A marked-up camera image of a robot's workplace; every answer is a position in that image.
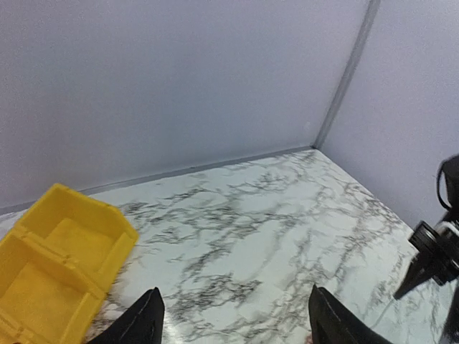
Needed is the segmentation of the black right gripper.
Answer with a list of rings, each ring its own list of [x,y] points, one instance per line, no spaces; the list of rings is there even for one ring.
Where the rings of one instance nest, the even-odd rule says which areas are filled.
[[[445,214],[433,229],[440,235],[439,251],[419,252],[412,258],[406,275],[393,297],[400,300],[418,285],[433,279],[444,285],[458,277],[458,157],[445,159],[437,172],[436,194]]]

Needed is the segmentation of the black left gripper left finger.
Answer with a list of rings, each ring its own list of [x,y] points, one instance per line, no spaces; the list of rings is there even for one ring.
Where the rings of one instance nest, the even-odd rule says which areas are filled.
[[[149,289],[89,343],[161,344],[164,315],[165,305],[159,288]]]

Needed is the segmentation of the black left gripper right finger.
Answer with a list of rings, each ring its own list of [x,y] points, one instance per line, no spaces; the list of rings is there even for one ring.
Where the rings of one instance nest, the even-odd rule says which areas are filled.
[[[360,321],[325,287],[313,286],[308,311],[313,343],[391,344]]]

